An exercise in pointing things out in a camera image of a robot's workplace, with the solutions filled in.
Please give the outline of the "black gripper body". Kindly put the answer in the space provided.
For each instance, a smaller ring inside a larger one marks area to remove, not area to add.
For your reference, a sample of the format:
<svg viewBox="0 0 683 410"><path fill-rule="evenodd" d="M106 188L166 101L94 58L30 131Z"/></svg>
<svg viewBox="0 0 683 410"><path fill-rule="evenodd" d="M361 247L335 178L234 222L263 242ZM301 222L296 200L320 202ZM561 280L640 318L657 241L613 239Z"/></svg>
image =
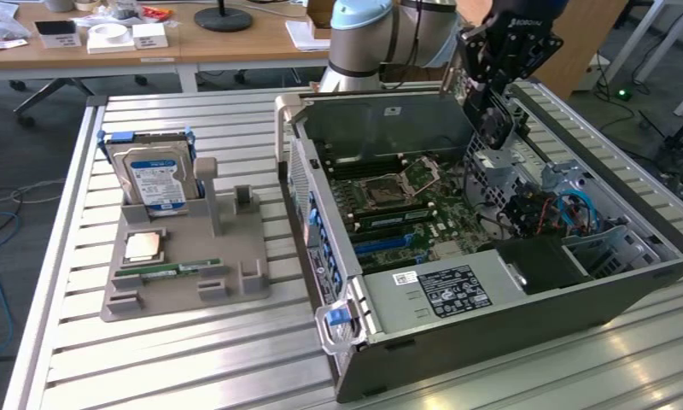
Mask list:
<svg viewBox="0 0 683 410"><path fill-rule="evenodd" d="M567 0L493 0L483 25L496 39L509 32L544 36L552 32L567 6Z"/></svg>

